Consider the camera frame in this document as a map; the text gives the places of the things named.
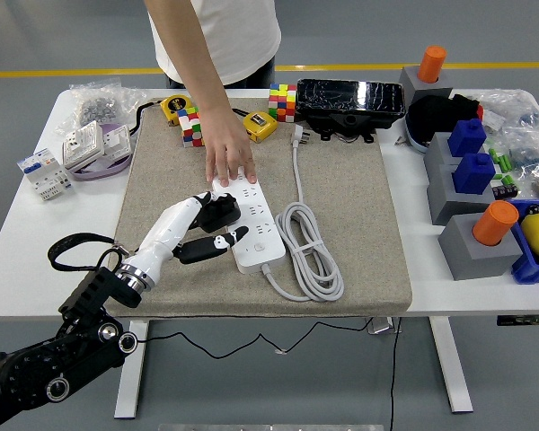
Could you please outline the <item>person's right hand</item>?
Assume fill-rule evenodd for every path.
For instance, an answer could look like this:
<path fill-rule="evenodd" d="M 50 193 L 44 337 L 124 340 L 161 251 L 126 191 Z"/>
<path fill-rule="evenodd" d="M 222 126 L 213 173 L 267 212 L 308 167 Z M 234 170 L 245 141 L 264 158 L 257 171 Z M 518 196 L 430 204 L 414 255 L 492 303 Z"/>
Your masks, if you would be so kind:
<path fill-rule="evenodd" d="M 257 181 L 250 139 L 243 123 L 229 106 L 207 108 L 200 112 L 203 141 L 206 147 L 206 181 L 215 176 L 223 187 L 237 178 L 243 168 L 250 183 Z"/>

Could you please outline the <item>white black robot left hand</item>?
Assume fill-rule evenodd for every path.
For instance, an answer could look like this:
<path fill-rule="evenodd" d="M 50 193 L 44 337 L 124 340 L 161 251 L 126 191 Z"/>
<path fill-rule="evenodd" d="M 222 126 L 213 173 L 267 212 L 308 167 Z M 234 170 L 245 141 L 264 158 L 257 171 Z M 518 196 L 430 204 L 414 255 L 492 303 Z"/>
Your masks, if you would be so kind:
<path fill-rule="evenodd" d="M 187 231 L 196 227 L 213 233 L 241 216 L 236 199 L 228 194 L 204 192 L 165 209 L 133 256 L 121 264 L 118 275 L 128 282 L 138 282 L 145 289 L 160 280 L 162 265 L 173 258 L 182 264 L 213 259 L 227 252 L 248 232 L 246 226 L 234 231 L 183 242 Z"/>

